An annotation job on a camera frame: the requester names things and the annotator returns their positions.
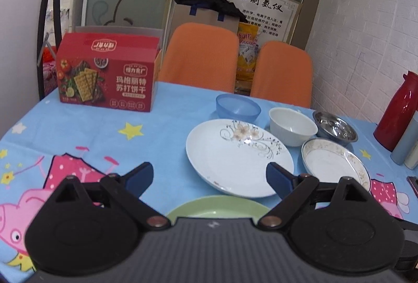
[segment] metal screw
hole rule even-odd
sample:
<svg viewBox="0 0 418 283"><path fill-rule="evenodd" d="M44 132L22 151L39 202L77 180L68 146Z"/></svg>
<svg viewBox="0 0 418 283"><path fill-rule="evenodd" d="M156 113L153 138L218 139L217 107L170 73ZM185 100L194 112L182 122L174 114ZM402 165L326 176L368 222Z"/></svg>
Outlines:
<svg viewBox="0 0 418 283"><path fill-rule="evenodd" d="M282 219L277 216L266 216L261 219L261 224L265 227L277 227L282 224Z"/></svg>
<svg viewBox="0 0 418 283"><path fill-rule="evenodd" d="M152 227L163 227L165 226L169 220L164 216L152 216L147 219L148 225Z"/></svg>

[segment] chair back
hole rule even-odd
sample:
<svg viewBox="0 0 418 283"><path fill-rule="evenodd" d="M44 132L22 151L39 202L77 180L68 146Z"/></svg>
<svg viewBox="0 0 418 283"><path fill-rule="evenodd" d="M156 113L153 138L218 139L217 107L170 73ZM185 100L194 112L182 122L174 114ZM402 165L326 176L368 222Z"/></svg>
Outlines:
<svg viewBox="0 0 418 283"><path fill-rule="evenodd" d="M250 96L309 108L312 77L312 60L305 51L267 42L258 55Z"/></svg>
<svg viewBox="0 0 418 283"><path fill-rule="evenodd" d="M186 23L173 33L159 81L233 92L239 40L216 26Z"/></svg>

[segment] pink cloth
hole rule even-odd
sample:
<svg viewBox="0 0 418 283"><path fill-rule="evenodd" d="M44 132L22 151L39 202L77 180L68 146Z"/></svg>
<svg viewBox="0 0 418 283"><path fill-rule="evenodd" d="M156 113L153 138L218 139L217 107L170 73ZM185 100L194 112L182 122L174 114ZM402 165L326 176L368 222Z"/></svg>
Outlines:
<svg viewBox="0 0 418 283"><path fill-rule="evenodd" d="M57 88L55 61L43 63L43 89L45 96Z"/></svg>
<svg viewBox="0 0 418 283"><path fill-rule="evenodd" d="M396 189L393 183L383 183L375 179L371 180L371 194L394 217L402 218L398 208Z"/></svg>
<svg viewBox="0 0 418 283"><path fill-rule="evenodd" d="M0 205L0 239L19 253L27 255L26 229L51 192L51 190L31 189L22 195L17 205Z"/></svg>
<svg viewBox="0 0 418 283"><path fill-rule="evenodd" d="M69 154L54 156L45 181L45 189L56 188L66 176L76 176L82 183L99 182L104 174L92 168L81 158Z"/></svg>

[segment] poster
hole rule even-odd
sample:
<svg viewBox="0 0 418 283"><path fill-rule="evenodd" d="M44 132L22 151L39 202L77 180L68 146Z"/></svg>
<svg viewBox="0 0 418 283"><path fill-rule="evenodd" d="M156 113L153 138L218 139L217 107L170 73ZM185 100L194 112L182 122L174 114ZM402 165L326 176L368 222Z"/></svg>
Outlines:
<svg viewBox="0 0 418 283"><path fill-rule="evenodd" d="M245 14L248 22L262 29L258 44L287 42L300 4L293 0L228 0Z"/></svg>

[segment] cartoon pig print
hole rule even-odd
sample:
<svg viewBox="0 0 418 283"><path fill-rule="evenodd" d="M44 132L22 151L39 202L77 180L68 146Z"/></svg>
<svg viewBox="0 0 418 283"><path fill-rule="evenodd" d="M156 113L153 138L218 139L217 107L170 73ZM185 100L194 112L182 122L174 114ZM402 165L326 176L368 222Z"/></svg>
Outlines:
<svg viewBox="0 0 418 283"><path fill-rule="evenodd" d="M26 229L52 191L31 189L22 195L17 205L0 205L0 239L19 253L28 255L25 248Z"/></svg>
<svg viewBox="0 0 418 283"><path fill-rule="evenodd" d="M409 213L409 197L406 193L397 192L394 183L372 179L370 193L391 216L403 219L401 210Z"/></svg>

